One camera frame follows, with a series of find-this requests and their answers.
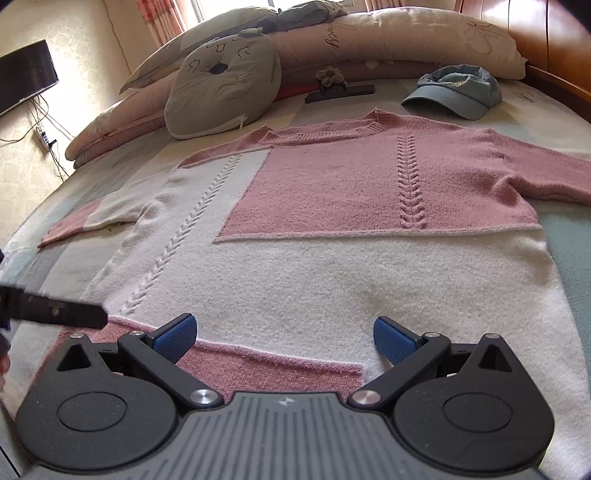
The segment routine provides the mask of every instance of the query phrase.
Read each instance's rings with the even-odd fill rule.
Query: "sweater sleeve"
[[[136,222],[172,171],[155,173],[76,209],[48,230],[39,248],[77,233],[100,230],[118,223]]]
[[[489,130],[523,196],[591,205],[591,161],[537,147]]]

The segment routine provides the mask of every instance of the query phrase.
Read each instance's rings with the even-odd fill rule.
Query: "blue cap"
[[[482,118],[491,106],[503,101],[496,78],[474,65],[451,65],[423,75],[402,104],[415,98],[440,103],[468,120]]]

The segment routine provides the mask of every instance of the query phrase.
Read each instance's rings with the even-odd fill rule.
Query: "wooden headboard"
[[[524,82],[591,122],[591,34],[558,0],[456,0],[455,10],[508,30],[529,60]]]

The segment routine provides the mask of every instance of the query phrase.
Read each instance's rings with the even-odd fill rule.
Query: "gray cushion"
[[[293,28],[309,27],[319,23],[332,22],[337,17],[347,15],[343,5],[330,0],[312,0],[296,5],[277,15],[277,30],[287,31]]]
[[[119,93],[143,88],[175,72],[183,60],[200,45],[215,38],[235,35],[247,28],[261,27],[263,33],[275,31],[277,12],[271,8],[243,7],[229,10],[177,35],[137,67]]]
[[[279,57],[260,31],[213,40],[183,62],[164,108],[166,127],[182,140],[250,124],[273,102],[280,84]]]

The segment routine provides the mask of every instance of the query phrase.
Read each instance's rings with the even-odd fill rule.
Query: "wall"
[[[52,116],[76,135],[118,99],[129,69],[103,0],[14,0],[0,12],[0,55],[44,38],[60,79],[44,97]],[[0,138],[18,138],[31,125],[28,107],[21,105],[0,118]],[[72,171],[63,159],[67,138],[48,121],[43,126]],[[33,134],[16,144],[0,142],[0,246],[60,184]]]
[[[156,51],[156,44],[135,0],[105,0],[105,5],[129,69],[133,72]]]

